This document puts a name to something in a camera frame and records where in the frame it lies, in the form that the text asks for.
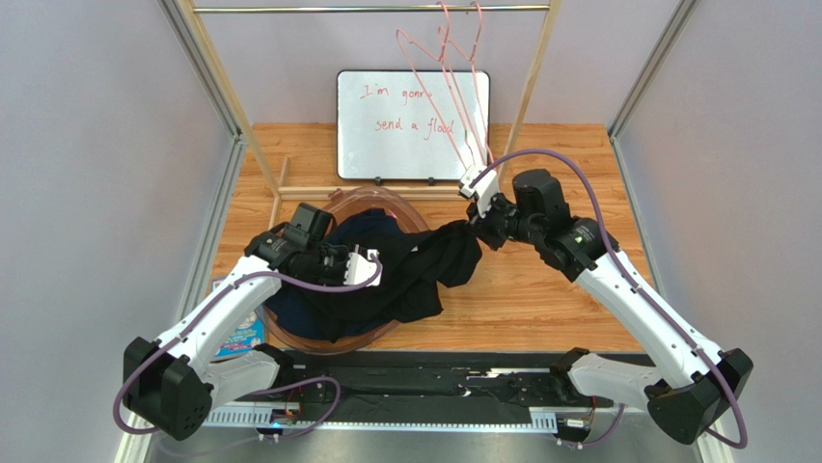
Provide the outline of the black floral t-shirt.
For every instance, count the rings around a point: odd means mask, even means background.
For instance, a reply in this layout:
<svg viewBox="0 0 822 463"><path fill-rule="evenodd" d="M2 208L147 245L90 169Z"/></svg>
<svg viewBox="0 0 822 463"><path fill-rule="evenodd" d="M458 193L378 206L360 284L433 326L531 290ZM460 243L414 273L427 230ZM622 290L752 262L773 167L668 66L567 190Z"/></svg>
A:
<svg viewBox="0 0 822 463"><path fill-rule="evenodd" d="M443 311L439 287L467 284L482 257L477 238L465 220L393 237L367 233L361 241L355 244L349 239L340 245L378 250L383 265L380 284L322 296L322 313L344 320L382 315L403 323L436 316Z"/></svg>

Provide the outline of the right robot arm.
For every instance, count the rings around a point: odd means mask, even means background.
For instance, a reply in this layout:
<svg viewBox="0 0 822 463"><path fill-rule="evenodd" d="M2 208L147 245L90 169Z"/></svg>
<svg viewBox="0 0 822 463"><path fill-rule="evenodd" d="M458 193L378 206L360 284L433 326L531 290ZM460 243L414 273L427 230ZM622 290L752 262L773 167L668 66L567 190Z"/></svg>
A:
<svg viewBox="0 0 822 463"><path fill-rule="evenodd" d="M543 262L608 309L652 363L574 348L551 365L551 394L567 404L602 397L644 409L669 437L693 444L730 410L722 386L740 397L753 360L740 348L722 349L676 313L597 221L570 214L559 180L548 171L520 173L513 186L509 201L495 171L467 169L459 193L470 202L468 224L477 237L492 250L508 241L534 246Z"/></svg>

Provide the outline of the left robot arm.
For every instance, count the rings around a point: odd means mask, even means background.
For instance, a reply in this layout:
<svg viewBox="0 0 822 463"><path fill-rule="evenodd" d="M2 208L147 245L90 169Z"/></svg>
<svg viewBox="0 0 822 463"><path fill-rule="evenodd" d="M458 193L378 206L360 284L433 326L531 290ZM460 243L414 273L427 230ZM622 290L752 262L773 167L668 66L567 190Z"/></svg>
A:
<svg viewBox="0 0 822 463"><path fill-rule="evenodd" d="M376 251L326 241L333 219L300 204L290 221L255 236L189 315L153 339L135 338L123 353L123 383L112 407L117 426L181 441L213 409L271 388L289 360L279 349L263 342L235 358L215 358L250 314L284 285L343 294L380 281Z"/></svg>

